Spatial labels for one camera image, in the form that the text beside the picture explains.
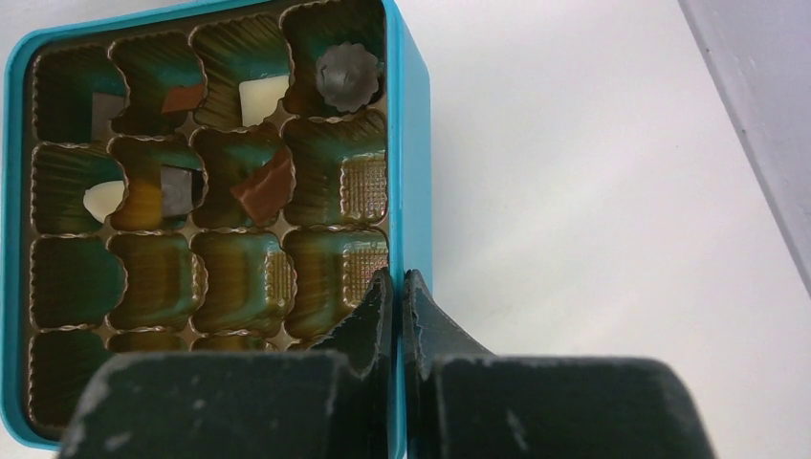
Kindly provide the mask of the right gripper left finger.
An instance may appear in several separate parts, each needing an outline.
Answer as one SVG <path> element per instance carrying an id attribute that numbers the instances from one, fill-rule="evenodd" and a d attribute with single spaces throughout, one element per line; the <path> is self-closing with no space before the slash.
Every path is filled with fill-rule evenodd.
<path id="1" fill-rule="evenodd" d="M 393 286 L 307 350 L 125 353 L 88 383 L 62 458 L 385 458 Z"/>

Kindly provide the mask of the teal chocolate box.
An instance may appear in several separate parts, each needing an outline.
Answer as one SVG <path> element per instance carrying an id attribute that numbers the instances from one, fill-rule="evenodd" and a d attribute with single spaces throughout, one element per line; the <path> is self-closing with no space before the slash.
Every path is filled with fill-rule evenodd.
<path id="1" fill-rule="evenodd" d="M 327 105 L 317 59 L 361 43 L 381 88 Z M 239 83 L 289 76 L 241 120 Z M 125 353 L 307 350 L 389 271 L 387 456 L 406 443 L 400 298 L 431 270 L 430 86 L 392 1 L 196 1 L 23 38 L 6 67 L 1 424 L 57 457 Z M 254 223 L 230 189 L 282 146 L 290 202 Z M 85 191 L 124 181 L 102 224 Z"/>

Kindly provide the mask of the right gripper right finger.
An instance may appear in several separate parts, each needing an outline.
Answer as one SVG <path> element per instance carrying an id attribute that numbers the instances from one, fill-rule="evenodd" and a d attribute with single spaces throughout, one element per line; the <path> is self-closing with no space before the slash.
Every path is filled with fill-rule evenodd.
<path id="1" fill-rule="evenodd" d="M 666 364 L 498 356 L 405 275 L 403 358 L 411 458 L 711 458 L 699 413 Z"/>

